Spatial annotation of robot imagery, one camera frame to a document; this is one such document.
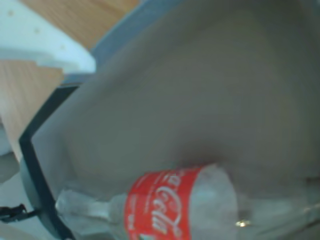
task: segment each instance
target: gray surface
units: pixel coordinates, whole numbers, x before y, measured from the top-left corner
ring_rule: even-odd
[[[300,196],[319,175],[319,40],[300,6],[204,2],[140,34],[37,132],[55,197],[66,180],[107,199],[146,171],[204,162],[261,198]]]

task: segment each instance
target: red label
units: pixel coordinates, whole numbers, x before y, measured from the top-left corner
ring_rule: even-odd
[[[168,170],[140,177],[125,203],[129,239],[191,240],[189,200],[201,170]]]

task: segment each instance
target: black metal frame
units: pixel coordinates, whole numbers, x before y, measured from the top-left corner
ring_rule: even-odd
[[[32,136],[77,88],[77,86],[57,88],[34,116],[19,139],[24,157],[20,163],[20,172],[29,200],[34,209],[39,211],[38,217],[42,224],[54,237],[62,240],[74,239],[74,236],[57,215],[56,202],[41,170],[32,144]]]

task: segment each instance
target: plastic bottle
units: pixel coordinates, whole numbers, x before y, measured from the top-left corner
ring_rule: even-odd
[[[71,230],[85,236],[110,233],[116,240],[282,239],[319,219],[318,181],[305,183],[293,191],[277,189],[267,197],[254,196],[241,192],[224,169],[211,164],[147,173],[129,193],[109,202],[64,189],[56,209]]]

